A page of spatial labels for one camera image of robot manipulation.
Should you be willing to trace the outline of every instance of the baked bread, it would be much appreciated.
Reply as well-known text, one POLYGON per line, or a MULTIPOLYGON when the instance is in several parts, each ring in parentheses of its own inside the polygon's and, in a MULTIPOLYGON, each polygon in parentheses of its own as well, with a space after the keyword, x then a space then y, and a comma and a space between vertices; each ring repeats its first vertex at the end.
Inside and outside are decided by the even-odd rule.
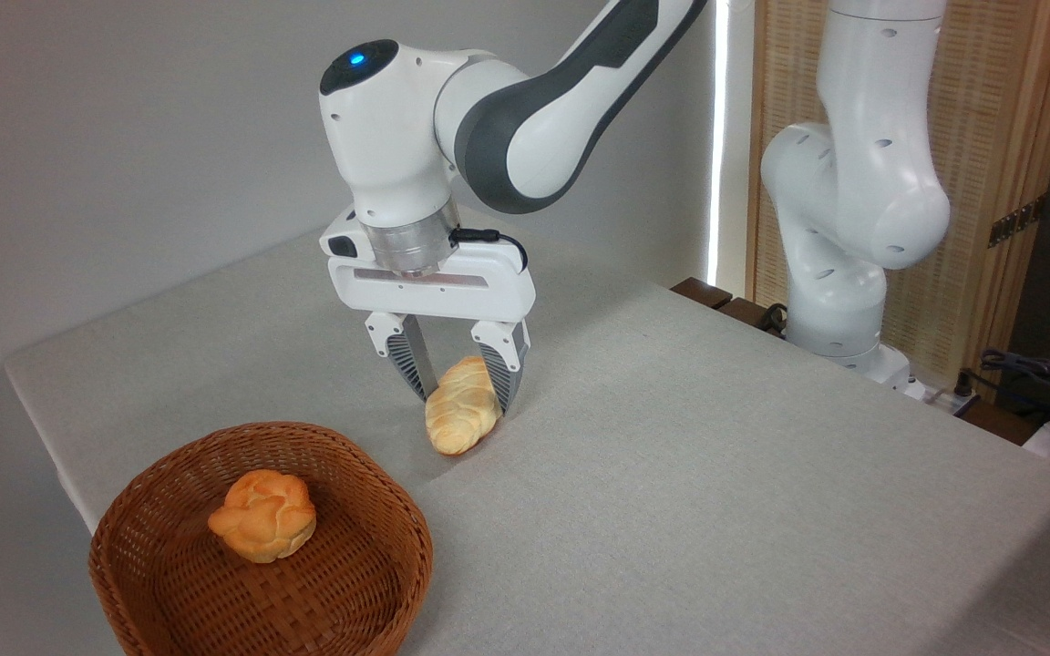
POLYGON ((428 439, 445 456, 460 456, 472 448, 491 431, 500 416, 497 392, 483 358, 478 356, 466 357, 448 369, 424 406, 428 439))
POLYGON ((254 563, 292 555, 314 532, 315 510, 306 483, 273 469, 254 469, 233 483, 209 530, 254 563))

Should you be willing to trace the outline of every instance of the light strip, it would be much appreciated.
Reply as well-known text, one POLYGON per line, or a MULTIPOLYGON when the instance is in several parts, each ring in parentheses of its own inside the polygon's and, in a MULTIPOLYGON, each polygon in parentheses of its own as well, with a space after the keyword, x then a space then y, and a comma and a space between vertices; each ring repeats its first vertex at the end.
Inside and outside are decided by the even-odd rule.
POLYGON ((708 209, 708 284, 715 285, 720 269, 720 173, 729 90, 729 4, 715 4, 715 114, 712 120, 712 197, 708 209))

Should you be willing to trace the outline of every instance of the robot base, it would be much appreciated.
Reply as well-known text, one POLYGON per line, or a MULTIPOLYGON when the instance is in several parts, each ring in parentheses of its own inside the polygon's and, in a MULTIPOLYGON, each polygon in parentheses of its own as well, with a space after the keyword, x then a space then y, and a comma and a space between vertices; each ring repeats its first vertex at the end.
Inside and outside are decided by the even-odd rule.
POLYGON ((926 386, 909 373, 909 359, 900 350, 878 344, 869 352, 849 357, 828 357, 846 369, 857 371, 876 383, 882 383, 894 390, 917 400, 925 400, 926 386))

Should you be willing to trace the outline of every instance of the bamboo blind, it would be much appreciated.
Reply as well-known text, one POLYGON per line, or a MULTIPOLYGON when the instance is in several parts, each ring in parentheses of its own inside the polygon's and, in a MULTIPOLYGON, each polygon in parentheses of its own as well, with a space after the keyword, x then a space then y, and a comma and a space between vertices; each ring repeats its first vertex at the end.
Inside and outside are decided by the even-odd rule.
MULTIPOLYGON (((771 137, 824 121, 817 61, 825 4, 762 0, 757 8, 750 295, 786 302, 776 212, 759 184, 771 137)), ((934 165, 950 229, 933 254, 887 273, 882 339, 924 373, 950 377, 987 345, 1005 348, 1034 227, 988 248, 991 225, 1047 190, 1050 177, 1050 0, 950 0, 929 87, 934 165)))

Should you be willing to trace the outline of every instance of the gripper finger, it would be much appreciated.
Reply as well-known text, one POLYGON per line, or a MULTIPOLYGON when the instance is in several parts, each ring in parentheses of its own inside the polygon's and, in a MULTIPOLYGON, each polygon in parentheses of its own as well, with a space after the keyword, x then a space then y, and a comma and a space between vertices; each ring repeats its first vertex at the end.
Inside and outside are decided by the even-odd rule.
POLYGON ((368 316, 368 334, 376 353, 386 357, 413 392, 426 400, 437 389, 437 374, 428 360, 424 332, 414 314, 374 312, 368 316))
POLYGON ((508 414, 508 406, 521 387, 529 347, 525 320, 517 323, 478 321, 472 327, 472 341, 480 344, 480 356, 484 358, 501 411, 508 414))

